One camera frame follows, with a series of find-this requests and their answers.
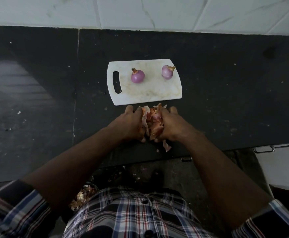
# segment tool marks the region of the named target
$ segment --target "black countertop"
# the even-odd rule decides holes
[[[289,36],[0,27],[0,181],[124,111],[108,94],[108,62],[164,58],[177,67],[183,97],[162,103],[220,149],[289,143]],[[188,155],[171,146],[165,153],[162,144],[130,142],[102,167]]]

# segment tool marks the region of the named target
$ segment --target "forearm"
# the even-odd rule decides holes
[[[181,141],[192,155],[215,208],[232,229],[272,200],[202,133],[192,132]]]
[[[22,181],[32,185],[53,210],[61,210],[75,197],[104,156],[121,142],[113,128],[103,128],[42,167]]]

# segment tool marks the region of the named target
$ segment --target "hand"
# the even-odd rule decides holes
[[[196,134],[203,135],[202,132],[196,130],[178,115],[176,107],[171,107],[170,112],[165,108],[161,108],[161,113],[164,129],[155,142],[165,139],[183,142],[185,138],[190,138]]]
[[[133,112],[133,106],[128,105],[123,114],[112,121],[108,127],[112,128],[122,141],[130,141],[137,139],[140,141],[145,141],[144,130],[141,127],[142,109],[138,107],[135,112]]]

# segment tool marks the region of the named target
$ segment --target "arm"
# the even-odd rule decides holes
[[[162,109],[164,131],[158,140],[179,141],[190,152],[205,188],[224,221],[236,229],[266,207],[272,197],[257,186],[206,136],[178,115]]]
[[[144,134],[140,134],[138,129],[141,126],[141,116],[141,108],[133,113],[133,107],[127,106],[125,113],[108,127],[61,153],[21,180],[34,187],[52,210],[62,210],[79,192],[106,154],[123,141],[143,138]]]

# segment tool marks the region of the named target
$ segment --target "red onion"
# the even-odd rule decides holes
[[[141,83],[144,80],[144,72],[132,68],[131,81],[134,83]]]
[[[171,79],[173,77],[173,71],[175,67],[171,67],[169,65],[164,65],[162,67],[162,76],[165,79]]]

